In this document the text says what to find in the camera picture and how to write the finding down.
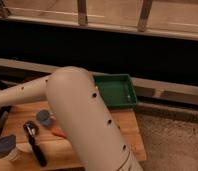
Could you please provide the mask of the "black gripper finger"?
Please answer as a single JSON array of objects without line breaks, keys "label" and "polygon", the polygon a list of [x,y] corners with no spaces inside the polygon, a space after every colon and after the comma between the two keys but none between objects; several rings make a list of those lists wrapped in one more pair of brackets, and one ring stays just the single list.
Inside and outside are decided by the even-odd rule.
[{"label": "black gripper finger", "polygon": [[0,134],[2,134],[4,124],[8,118],[10,110],[11,110],[11,106],[2,107],[0,109]]}]

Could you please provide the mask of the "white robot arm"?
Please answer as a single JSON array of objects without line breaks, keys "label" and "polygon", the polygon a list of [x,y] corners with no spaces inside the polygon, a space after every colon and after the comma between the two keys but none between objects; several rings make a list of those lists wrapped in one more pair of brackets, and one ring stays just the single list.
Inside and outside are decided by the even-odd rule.
[{"label": "white robot arm", "polygon": [[86,171],[143,171],[89,71],[62,67],[48,76],[0,90],[0,107],[43,100]]}]

